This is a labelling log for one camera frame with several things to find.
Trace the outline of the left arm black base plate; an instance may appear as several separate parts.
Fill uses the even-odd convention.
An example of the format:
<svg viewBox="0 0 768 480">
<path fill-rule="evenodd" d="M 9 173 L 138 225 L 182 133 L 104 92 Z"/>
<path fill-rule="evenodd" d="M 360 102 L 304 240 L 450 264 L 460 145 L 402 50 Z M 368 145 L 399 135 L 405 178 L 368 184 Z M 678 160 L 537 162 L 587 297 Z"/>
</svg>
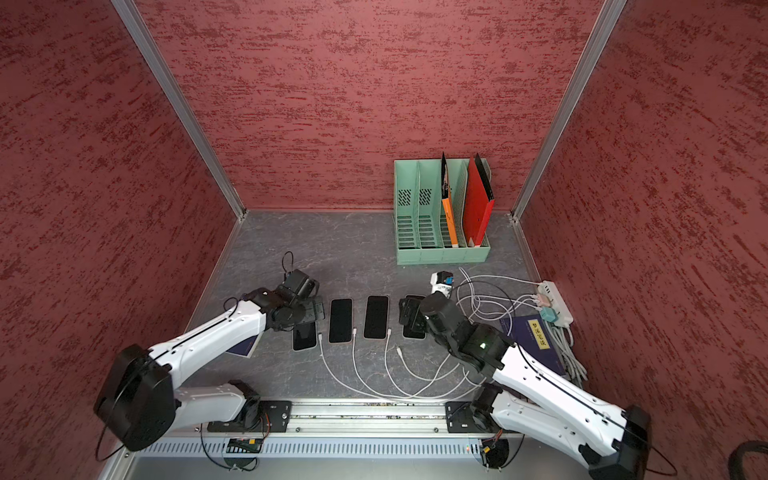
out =
<svg viewBox="0 0 768 480">
<path fill-rule="evenodd" d="M 210 422 L 211 433 L 285 433 L 291 418 L 292 403 L 285 400 L 248 401 L 241 413 L 228 422 Z"/>
</svg>

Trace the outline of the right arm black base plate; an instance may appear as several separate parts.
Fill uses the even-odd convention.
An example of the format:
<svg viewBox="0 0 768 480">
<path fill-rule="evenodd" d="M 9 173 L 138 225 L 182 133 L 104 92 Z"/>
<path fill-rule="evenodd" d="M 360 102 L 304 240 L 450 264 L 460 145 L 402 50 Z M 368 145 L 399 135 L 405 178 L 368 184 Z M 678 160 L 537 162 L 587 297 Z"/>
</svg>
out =
<svg viewBox="0 0 768 480">
<path fill-rule="evenodd" d="M 502 428 L 492 418 L 493 407 L 475 401 L 455 401 L 445 404 L 445 419 L 449 433 L 481 434 L 493 436 L 499 430 L 503 434 L 518 434 L 518 431 Z"/>
</svg>

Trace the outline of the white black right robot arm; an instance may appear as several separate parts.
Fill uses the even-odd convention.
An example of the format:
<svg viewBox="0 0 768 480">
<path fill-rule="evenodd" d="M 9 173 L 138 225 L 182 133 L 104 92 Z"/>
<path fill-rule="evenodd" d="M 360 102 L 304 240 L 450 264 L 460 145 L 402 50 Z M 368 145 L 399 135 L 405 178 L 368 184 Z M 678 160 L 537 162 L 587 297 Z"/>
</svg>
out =
<svg viewBox="0 0 768 480">
<path fill-rule="evenodd" d="M 593 479 L 644 478 L 651 419 L 642 408 L 621 408 L 578 388 L 498 329 L 470 322 L 441 292 L 404 306 L 408 325 L 485 378 L 468 405 L 477 428 L 533 438 L 571 457 Z"/>
</svg>

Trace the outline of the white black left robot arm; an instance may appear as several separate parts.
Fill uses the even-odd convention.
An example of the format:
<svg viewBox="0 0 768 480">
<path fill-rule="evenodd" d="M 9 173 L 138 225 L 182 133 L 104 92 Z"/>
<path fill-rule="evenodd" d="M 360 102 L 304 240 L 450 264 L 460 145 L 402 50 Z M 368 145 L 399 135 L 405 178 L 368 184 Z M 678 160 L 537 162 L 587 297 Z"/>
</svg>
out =
<svg viewBox="0 0 768 480">
<path fill-rule="evenodd" d="M 143 450 L 166 433 L 196 424 L 233 423 L 249 430 L 259 421 L 259 396 L 241 380 L 185 387 L 208 363 L 251 337 L 323 319 L 318 295 L 286 300 L 259 288 L 205 324 L 149 349 L 137 344 L 115 358 L 94 403 L 94 413 L 122 445 Z"/>
</svg>

